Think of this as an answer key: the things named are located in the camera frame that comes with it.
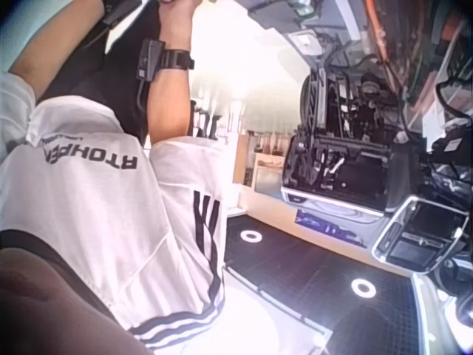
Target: hand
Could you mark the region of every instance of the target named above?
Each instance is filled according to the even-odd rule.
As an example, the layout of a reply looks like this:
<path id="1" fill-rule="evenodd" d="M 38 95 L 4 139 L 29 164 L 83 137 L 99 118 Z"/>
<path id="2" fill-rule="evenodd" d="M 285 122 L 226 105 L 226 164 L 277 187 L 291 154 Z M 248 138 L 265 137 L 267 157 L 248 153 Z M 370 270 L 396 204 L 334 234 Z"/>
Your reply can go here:
<path id="1" fill-rule="evenodd" d="M 166 48 L 190 50 L 192 37 L 192 18 L 202 0 L 174 0 L 160 4 L 160 40 Z"/>

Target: black stripe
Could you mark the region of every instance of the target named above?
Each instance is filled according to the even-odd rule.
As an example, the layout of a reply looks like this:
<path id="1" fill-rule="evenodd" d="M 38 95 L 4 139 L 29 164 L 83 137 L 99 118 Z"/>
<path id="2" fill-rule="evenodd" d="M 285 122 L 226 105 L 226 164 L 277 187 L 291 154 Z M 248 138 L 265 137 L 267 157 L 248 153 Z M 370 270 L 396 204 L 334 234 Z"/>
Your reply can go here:
<path id="1" fill-rule="evenodd" d="M 207 209 L 208 209 L 208 203 L 210 202 L 210 196 L 208 195 L 205 195 L 204 196 L 204 202 L 203 202 L 203 206 L 202 206 L 202 218 L 204 220 L 204 223 L 206 222 L 207 220 Z"/>
<path id="2" fill-rule="evenodd" d="M 143 324 L 140 324 L 136 328 L 130 328 L 128 331 L 132 333 L 133 335 L 143 335 L 145 333 L 148 333 L 150 330 L 152 330 L 153 328 L 156 328 L 159 325 L 171 324 L 178 320 L 203 320 L 204 318 L 208 317 L 208 315 L 212 313 L 215 309 L 213 301 L 215 300 L 215 297 L 219 291 L 219 288 L 217 287 L 217 285 L 214 285 L 214 281 L 215 281 L 215 278 L 214 280 L 212 280 L 212 284 L 211 284 L 212 295 L 213 295 L 213 299 L 211 299 L 211 305 L 207 307 L 201 314 L 196 314 L 190 311 L 184 311 L 184 312 L 177 312 L 177 313 L 169 314 L 168 316 L 165 316 L 165 317 L 155 317 L 155 318 L 148 319 L 147 321 L 145 321 Z"/>
<path id="3" fill-rule="evenodd" d="M 200 215 L 200 192 L 194 191 L 195 240 L 201 253 L 204 252 L 204 220 Z"/>
<path id="4" fill-rule="evenodd" d="M 210 216 L 210 222 L 208 224 L 208 231 L 210 232 L 211 237 L 214 237 L 215 227 L 217 226 L 217 221 L 219 218 L 220 210 L 220 201 L 214 201 L 214 207 L 212 208 L 212 214 Z"/>
<path id="5" fill-rule="evenodd" d="M 208 197 L 208 202 L 210 201 L 209 196 L 204 196 L 204 201 L 203 201 L 203 213 L 204 214 L 206 214 L 206 211 L 208 209 L 208 202 L 205 203 L 206 197 Z M 199 240 L 198 237 L 200 236 L 199 235 L 199 233 L 200 233 L 199 230 L 202 226 L 202 234 L 201 235 L 203 237 L 203 224 L 205 222 L 205 219 L 203 219 L 200 216 L 199 204 L 200 204 L 200 193 L 199 192 L 194 192 L 194 216 L 195 216 L 195 220 L 196 220 L 197 245 L 199 245 L 199 242 L 198 242 L 198 240 Z M 218 253 L 217 253 L 217 245 L 215 244 L 215 241 L 214 241 L 214 233 L 215 233 L 215 229 L 217 227 L 219 210 L 220 210 L 220 202 L 215 200 L 214 205 L 212 207 L 212 213 L 211 213 L 211 218 L 210 218 L 210 221 L 209 221 L 209 228 L 208 228 L 209 233 L 211 235 L 211 260 L 209 261 L 209 265 L 210 265 L 210 268 L 211 268 L 211 272 L 214 275 L 212 283 L 210 284 L 210 287 L 208 288 L 208 297 L 210 299 L 209 307 L 207 309 L 205 309 L 204 312 L 202 312 L 201 314 L 194 314 L 194 313 L 191 313 L 191 312 L 180 312 L 180 313 L 176 313 L 176 314 L 171 314 L 167 317 L 156 317 L 156 318 L 153 318 L 153 319 L 150 319 L 150 320 L 146 321 L 142 325 L 139 325 L 137 328 L 131 329 L 129 331 L 132 332 L 132 334 L 135 334 L 135 335 L 143 335 L 143 334 L 149 332 L 150 330 L 152 330 L 153 328 L 156 328 L 159 325 L 165 325 L 165 324 L 173 323 L 173 322 L 176 322 L 178 320 L 203 320 L 206 317 L 208 317 L 212 312 L 214 312 L 215 309 L 217 310 L 217 315 L 209 323 L 206 323 L 206 324 L 190 323 L 190 324 L 187 324 L 187 325 L 181 325 L 180 327 L 177 327 L 177 328 L 174 328 L 174 329 L 165 329 L 163 331 L 160 331 L 156 335 L 154 335 L 154 337 L 152 337 L 151 339 L 147 339 L 147 340 L 141 339 L 140 340 L 141 342 L 143 342 L 145 344 L 152 344 L 152 343 L 160 342 L 163 339 L 165 339 L 166 337 L 170 337 L 171 335 L 182 334 L 182 333 L 184 333 L 188 330 L 191 330 L 191 329 L 196 329 L 196 328 L 199 328 L 199 327 L 204 327 L 204 326 L 210 325 L 220 315 L 220 312 L 221 312 L 221 310 L 223 308 L 223 305 L 225 303 L 225 299 L 223 299 L 222 302 L 217 307 L 215 307 L 215 305 L 214 305 L 215 298 L 217 297 L 218 292 L 220 290 L 220 286 L 222 285 L 222 280 L 220 279 L 220 277 L 217 273 Z M 193 334 L 189 337 L 183 337 L 182 339 L 173 340 L 172 342 L 170 342 L 169 344 L 164 345 L 164 346 L 170 346 L 170 345 L 173 345 L 173 344 L 178 344 L 180 342 L 185 342 L 185 341 L 193 338 L 195 335 L 198 335 L 198 334 Z"/>
<path id="6" fill-rule="evenodd" d="M 212 238 L 210 267 L 211 267 L 212 272 L 214 273 L 214 278 L 218 277 L 218 274 L 217 274 L 218 253 L 217 253 L 217 245 L 215 244 L 215 240 L 214 240 L 214 234 L 215 234 L 215 228 L 217 227 L 217 221 L 219 218 L 219 210 L 220 210 L 220 202 L 215 200 L 214 207 L 212 208 L 212 214 L 210 216 L 210 222 L 208 224 L 208 231 L 210 232 L 210 235 Z"/>
<path id="7" fill-rule="evenodd" d="M 192 329 L 198 329 L 198 328 L 201 328 L 201 327 L 206 327 L 206 326 L 212 325 L 218 319 L 218 317 L 220 315 L 220 312 L 223 309 L 224 303 L 225 303 L 225 301 L 222 301 L 217 307 L 212 307 L 214 310 L 217 310 L 217 315 L 212 319 L 212 321 L 210 321 L 206 324 L 190 323 L 190 324 L 181 325 L 180 327 L 175 328 L 175 329 L 166 329 L 164 331 L 160 331 L 159 333 L 157 333 L 151 339 L 141 340 L 141 342 L 144 342 L 145 344 L 155 344 L 157 342 L 161 342 L 162 340 L 164 340 L 167 337 L 170 337 L 171 335 L 182 334 L 182 333 L 184 333 L 186 331 L 190 331 Z M 172 342 L 173 343 L 175 342 L 177 344 L 178 342 L 187 341 L 187 340 L 189 340 L 193 337 L 194 337 L 194 334 L 189 335 L 187 337 L 183 337 L 181 339 L 173 340 Z M 169 344 L 162 345 L 162 346 L 155 346 L 155 347 L 153 346 L 152 348 L 164 348 L 164 347 L 167 347 L 167 346 L 169 346 Z"/>

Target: wristwatch strap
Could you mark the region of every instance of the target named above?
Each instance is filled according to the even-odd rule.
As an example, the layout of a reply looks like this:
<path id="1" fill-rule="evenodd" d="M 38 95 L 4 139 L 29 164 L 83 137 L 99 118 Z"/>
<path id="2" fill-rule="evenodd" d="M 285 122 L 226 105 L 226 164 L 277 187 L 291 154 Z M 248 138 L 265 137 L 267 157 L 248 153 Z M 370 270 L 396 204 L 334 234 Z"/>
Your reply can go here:
<path id="1" fill-rule="evenodd" d="M 159 70 L 193 70 L 194 60 L 191 58 L 191 53 L 187 50 L 164 50 L 161 54 L 161 62 L 158 68 Z"/>

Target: circular light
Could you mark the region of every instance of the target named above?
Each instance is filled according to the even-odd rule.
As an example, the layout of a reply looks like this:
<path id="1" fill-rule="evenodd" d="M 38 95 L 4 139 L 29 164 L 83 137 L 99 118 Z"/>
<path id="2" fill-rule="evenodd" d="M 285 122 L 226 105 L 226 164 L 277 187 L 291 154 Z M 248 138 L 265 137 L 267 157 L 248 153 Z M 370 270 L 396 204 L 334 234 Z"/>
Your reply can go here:
<path id="1" fill-rule="evenodd" d="M 263 239 L 261 233 L 257 231 L 242 231 L 239 235 L 245 242 L 259 243 Z"/>
<path id="2" fill-rule="evenodd" d="M 360 289 L 360 286 L 367 288 L 367 290 Z M 358 296 L 363 298 L 373 298 L 376 295 L 375 286 L 363 279 L 356 279 L 352 281 L 352 289 Z"/>

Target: black tiled floor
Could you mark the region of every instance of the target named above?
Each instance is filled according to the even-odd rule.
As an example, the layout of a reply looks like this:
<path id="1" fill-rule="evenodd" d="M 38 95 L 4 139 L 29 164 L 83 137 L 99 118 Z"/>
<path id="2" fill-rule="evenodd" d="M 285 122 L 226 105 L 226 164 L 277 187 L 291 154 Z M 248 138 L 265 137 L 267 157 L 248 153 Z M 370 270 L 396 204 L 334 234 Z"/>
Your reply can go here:
<path id="1" fill-rule="evenodd" d="M 244 230 L 260 243 L 241 239 Z M 418 323 L 409 279 L 307 243 L 248 216 L 228 220 L 225 261 L 272 297 L 334 331 L 330 355 L 417 355 Z M 357 296 L 354 279 L 376 295 Z"/>

